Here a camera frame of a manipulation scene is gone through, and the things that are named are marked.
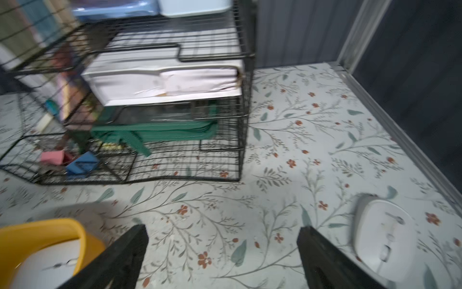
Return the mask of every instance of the blue container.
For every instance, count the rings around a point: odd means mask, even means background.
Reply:
[[[157,0],[71,0],[72,13],[80,22],[159,14]]]
[[[99,164],[99,160],[86,152],[66,166],[67,178],[86,178]]]

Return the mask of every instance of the floral floor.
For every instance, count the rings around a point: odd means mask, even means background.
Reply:
[[[376,194],[403,207],[418,233],[407,279],[377,279],[461,285],[461,218],[328,64],[256,71],[253,89],[242,182],[39,187],[2,173],[0,224],[71,217],[110,243],[144,223],[139,288],[301,289],[299,228],[311,224],[365,268],[352,221],[359,197]],[[4,140],[15,104],[1,102]]]

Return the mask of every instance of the green fabric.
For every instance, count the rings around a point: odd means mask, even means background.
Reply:
[[[109,113],[102,113],[100,120],[109,117]],[[216,120],[163,121],[127,125],[95,125],[91,129],[91,135],[103,143],[126,143],[136,152],[149,156],[151,152],[143,145],[145,142],[203,140],[211,138],[217,128]]]

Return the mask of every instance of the gray wall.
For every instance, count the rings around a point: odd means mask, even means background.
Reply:
[[[394,0],[353,76],[462,191],[462,3]]]
[[[260,0],[258,68],[335,61],[363,0]]]

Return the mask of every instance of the computer mouse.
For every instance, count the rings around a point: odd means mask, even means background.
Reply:
[[[354,250],[363,263],[391,281],[405,279],[414,261],[417,234],[411,216],[379,197],[359,200],[354,226]]]

